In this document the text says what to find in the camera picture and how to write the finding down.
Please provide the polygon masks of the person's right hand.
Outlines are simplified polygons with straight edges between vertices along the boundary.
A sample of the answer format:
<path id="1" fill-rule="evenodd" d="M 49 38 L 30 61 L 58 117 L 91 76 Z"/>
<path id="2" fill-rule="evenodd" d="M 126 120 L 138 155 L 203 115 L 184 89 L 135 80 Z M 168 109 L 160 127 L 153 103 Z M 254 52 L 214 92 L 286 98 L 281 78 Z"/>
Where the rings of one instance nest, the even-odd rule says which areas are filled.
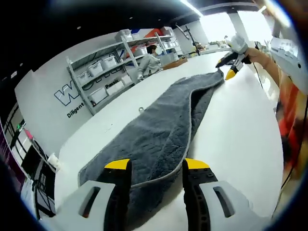
<path id="1" fill-rule="evenodd" d="M 256 48 L 248 48 L 245 55 L 252 63 L 259 63 L 263 67 L 266 65 L 268 60 L 267 55 Z"/>

